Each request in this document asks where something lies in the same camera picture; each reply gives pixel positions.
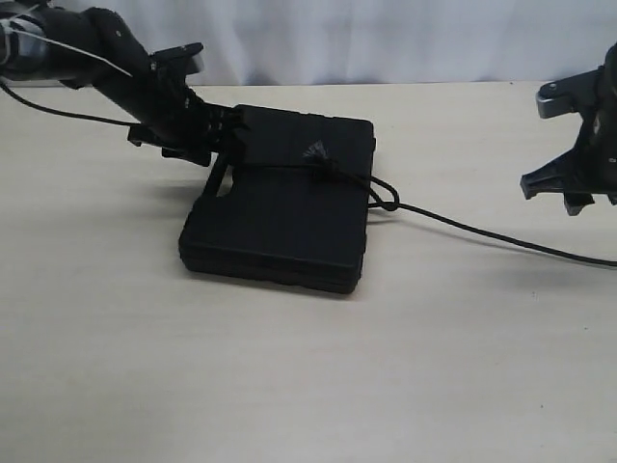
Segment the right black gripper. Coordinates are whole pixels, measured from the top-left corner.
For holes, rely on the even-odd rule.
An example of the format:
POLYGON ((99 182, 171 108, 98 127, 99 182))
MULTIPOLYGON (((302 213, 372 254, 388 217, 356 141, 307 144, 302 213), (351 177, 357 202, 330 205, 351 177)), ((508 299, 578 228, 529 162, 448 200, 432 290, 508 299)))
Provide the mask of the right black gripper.
POLYGON ((598 195, 616 204, 616 114, 600 110, 585 120, 574 146, 523 175, 520 186, 528 200, 561 194, 569 216, 578 216, 598 195))

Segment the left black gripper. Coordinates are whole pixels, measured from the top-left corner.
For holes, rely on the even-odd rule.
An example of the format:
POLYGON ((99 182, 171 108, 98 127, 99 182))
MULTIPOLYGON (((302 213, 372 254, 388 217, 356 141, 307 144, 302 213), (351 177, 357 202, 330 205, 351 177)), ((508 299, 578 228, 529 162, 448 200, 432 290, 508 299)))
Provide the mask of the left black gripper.
POLYGON ((242 109, 202 100, 182 75, 171 71, 150 75, 128 95, 125 111, 140 123, 129 132, 131 143, 156 146, 166 158, 203 167, 248 128, 242 109))

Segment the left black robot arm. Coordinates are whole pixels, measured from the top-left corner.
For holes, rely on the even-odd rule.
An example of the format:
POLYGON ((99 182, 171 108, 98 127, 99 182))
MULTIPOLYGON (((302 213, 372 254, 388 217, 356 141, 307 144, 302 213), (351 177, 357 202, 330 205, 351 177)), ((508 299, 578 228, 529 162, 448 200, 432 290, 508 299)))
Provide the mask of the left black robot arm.
POLYGON ((129 143, 208 166, 212 154, 233 159, 244 153, 247 126, 240 108, 207 103, 187 84, 201 69, 202 51, 202 43, 192 42, 148 52, 108 9, 75 12, 46 1, 1 5, 2 77, 91 87, 133 117, 129 143))

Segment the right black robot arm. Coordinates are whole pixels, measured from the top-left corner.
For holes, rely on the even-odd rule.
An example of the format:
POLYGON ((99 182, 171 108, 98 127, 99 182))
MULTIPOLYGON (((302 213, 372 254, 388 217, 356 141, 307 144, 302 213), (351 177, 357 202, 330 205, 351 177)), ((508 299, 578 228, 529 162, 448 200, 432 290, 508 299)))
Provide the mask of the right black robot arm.
POLYGON ((522 176, 523 196, 561 194, 571 216, 596 195, 616 204, 616 47, 598 68, 541 86, 536 106, 544 120, 577 113, 582 124, 571 149, 522 176))

